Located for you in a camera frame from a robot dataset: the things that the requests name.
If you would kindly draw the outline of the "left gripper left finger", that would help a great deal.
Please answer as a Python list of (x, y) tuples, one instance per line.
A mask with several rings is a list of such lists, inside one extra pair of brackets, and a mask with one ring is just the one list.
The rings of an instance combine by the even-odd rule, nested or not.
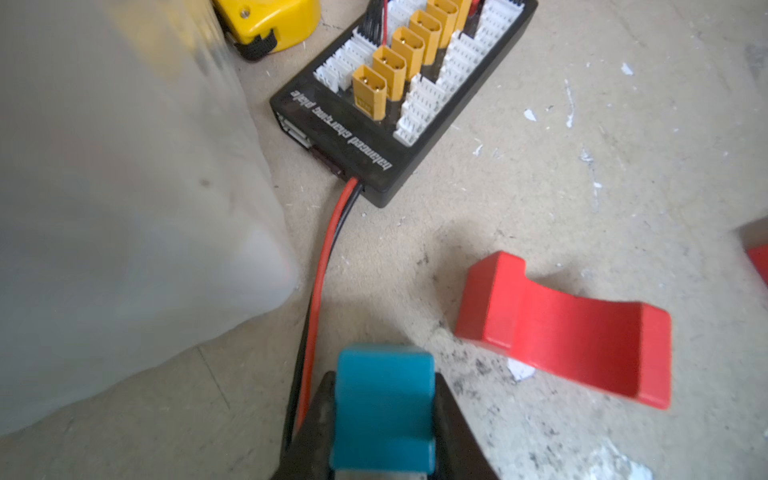
[(335, 384), (336, 373), (327, 372), (305, 420), (271, 476), (272, 480), (335, 478), (330, 465), (336, 417)]

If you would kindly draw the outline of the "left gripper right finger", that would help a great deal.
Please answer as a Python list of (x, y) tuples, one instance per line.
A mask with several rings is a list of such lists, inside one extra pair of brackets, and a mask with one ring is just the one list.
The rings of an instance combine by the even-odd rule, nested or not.
[(434, 479), (499, 480), (441, 373), (436, 374), (433, 429), (436, 439)]

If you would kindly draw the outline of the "small teal cube block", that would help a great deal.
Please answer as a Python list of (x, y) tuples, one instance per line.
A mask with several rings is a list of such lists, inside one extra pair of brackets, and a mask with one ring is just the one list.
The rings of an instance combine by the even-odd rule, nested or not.
[(341, 351), (331, 467), (432, 474), (434, 357), (417, 347), (353, 344)]

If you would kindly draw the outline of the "red rectangular block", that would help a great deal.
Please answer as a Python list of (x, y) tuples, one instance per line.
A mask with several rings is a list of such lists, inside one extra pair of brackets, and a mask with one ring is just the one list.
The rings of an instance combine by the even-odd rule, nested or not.
[(748, 248), (746, 254), (765, 285), (768, 285), (768, 244)]

